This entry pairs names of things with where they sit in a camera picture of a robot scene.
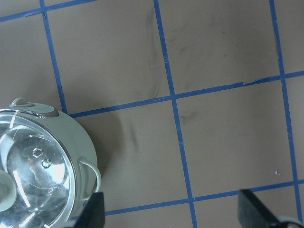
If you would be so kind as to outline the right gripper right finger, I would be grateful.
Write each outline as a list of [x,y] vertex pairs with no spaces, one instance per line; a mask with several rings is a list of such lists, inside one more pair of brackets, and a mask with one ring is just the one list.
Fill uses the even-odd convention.
[[238,221],[243,228],[302,228],[300,221],[286,216],[275,216],[250,190],[238,191]]

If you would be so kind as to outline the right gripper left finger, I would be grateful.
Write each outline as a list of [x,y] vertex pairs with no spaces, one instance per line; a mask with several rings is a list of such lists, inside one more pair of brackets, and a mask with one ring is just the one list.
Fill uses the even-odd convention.
[[93,193],[76,220],[69,220],[61,228],[103,228],[105,226],[104,193]]

